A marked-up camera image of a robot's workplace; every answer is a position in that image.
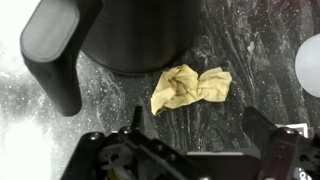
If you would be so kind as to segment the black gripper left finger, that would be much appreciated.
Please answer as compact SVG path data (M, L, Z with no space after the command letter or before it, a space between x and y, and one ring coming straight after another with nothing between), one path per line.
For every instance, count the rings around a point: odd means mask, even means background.
M136 106L134 108L130 127L133 130L138 130L138 131L141 131L143 129L143 107L142 106Z

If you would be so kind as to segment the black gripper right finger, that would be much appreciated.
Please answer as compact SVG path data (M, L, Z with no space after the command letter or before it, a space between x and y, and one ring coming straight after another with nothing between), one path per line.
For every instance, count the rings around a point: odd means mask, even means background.
M264 156L268 150L272 133L277 126L254 107L246 107L242 118L242 129Z

